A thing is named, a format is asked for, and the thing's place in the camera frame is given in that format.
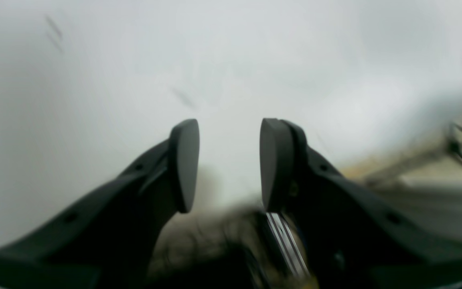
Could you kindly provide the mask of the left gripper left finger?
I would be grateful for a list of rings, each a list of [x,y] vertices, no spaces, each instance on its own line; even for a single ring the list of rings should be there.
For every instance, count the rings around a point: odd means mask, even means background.
[[[28,235],[0,247],[6,289],[138,289],[162,228],[193,207],[196,119]]]

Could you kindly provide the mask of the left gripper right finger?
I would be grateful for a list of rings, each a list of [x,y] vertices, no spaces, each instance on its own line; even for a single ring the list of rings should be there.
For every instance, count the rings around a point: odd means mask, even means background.
[[[292,217],[322,289],[462,289],[462,245],[348,180],[301,127],[263,119],[259,151],[264,208]]]

